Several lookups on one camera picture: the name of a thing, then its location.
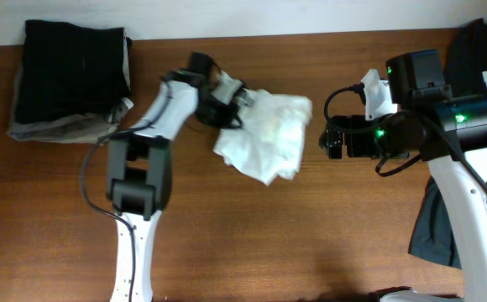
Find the white t-shirt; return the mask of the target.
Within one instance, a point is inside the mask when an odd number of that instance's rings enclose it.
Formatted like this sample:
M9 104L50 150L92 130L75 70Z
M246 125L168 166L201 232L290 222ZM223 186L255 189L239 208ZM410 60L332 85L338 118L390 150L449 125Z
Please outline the white t-shirt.
M305 96L271 94L244 88L226 72L218 77L214 96L233 94L239 105L240 129L222 129L213 152L242 174L270 185L276 177L293 180L300 171L312 101Z

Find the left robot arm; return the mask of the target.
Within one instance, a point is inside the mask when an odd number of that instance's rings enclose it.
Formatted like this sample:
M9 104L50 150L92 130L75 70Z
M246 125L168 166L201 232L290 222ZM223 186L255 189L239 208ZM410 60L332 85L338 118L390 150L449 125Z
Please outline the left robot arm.
M198 110L221 116L233 112L246 85L221 72L176 70L163 77L157 97L128 134L108 144L107 199L118 219L118 251L111 302L151 301L156 227L170 199L171 144L189 116Z

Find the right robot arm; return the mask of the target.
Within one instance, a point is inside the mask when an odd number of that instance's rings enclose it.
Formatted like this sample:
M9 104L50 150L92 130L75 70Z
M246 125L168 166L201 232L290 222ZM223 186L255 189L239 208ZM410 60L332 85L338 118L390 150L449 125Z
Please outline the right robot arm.
M398 112L372 114L359 126L347 116L324 115L321 138L362 136L382 161L418 151L446 206L459 262L465 301L487 301L487 98L454 99L441 93L393 96Z

